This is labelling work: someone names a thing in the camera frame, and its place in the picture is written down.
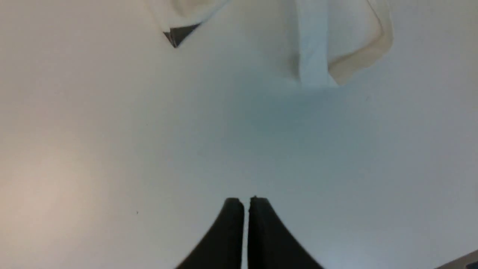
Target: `white bag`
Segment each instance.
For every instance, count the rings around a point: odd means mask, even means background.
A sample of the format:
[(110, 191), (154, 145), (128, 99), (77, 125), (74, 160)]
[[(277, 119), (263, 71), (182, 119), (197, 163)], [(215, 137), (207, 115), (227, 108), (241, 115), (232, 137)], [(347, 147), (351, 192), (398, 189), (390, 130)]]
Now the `white bag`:
[[(294, 0), (299, 32), (299, 76), (309, 87), (337, 87), (391, 48), (386, 0)], [(228, 0), (146, 0), (174, 47)]]

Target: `white table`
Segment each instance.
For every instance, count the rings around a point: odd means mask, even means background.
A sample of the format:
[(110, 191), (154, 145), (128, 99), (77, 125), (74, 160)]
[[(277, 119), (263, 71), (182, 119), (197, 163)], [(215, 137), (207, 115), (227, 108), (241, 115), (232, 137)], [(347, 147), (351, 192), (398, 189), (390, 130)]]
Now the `white table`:
[(390, 2), (391, 52), (316, 91), (274, 0), (181, 50), (139, 0), (0, 1), (0, 268), (172, 268), (253, 195), (328, 269), (476, 250), (478, 2)]

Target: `dark triangular object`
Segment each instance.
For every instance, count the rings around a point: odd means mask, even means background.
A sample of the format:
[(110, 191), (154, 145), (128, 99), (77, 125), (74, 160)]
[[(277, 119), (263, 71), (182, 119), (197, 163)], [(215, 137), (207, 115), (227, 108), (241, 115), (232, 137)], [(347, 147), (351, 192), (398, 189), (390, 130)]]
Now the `dark triangular object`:
[(166, 36), (166, 38), (169, 40), (169, 42), (171, 43), (171, 45), (173, 45), (173, 47), (176, 47), (176, 44), (174, 44), (174, 40), (172, 39), (171, 37), (171, 33), (170, 32), (163, 32), (163, 34)]
[(177, 48), (199, 25), (200, 23), (185, 27), (171, 28), (171, 31), (169, 33), (164, 33), (164, 35), (166, 35), (171, 45)]

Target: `white fabric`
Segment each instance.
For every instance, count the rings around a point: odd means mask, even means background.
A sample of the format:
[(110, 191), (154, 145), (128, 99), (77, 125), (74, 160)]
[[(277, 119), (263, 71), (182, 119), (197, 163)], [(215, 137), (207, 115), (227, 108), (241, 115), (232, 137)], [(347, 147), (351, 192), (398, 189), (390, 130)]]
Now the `white fabric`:
[[(393, 42), (386, 0), (294, 0), (299, 77), (304, 86), (337, 87), (371, 66)], [(163, 32), (205, 22), (228, 0), (146, 0)]]
[(228, 0), (146, 0), (159, 28), (185, 27), (205, 22)]

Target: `black object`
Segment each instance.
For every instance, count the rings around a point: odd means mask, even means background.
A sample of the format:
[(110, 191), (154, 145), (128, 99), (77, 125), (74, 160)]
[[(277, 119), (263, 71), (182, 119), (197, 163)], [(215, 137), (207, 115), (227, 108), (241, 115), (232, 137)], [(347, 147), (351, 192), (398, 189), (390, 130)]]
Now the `black object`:
[(466, 269), (478, 269), (478, 261), (468, 264)]
[(240, 269), (244, 205), (237, 198), (227, 198), (201, 242), (177, 269)]
[(163, 34), (166, 35), (171, 45), (173, 45), (174, 48), (177, 48), (199, 25), (200, 23), (185, 27), (171, 28), (169, 32), (163, 32)]
[[(214, 224), (178, 269), (239, 269), (244, 206), (226, 199)], [(295, 240), (266, 198), (253, 197), (249, 208), (250, 269), (323, 269)]]

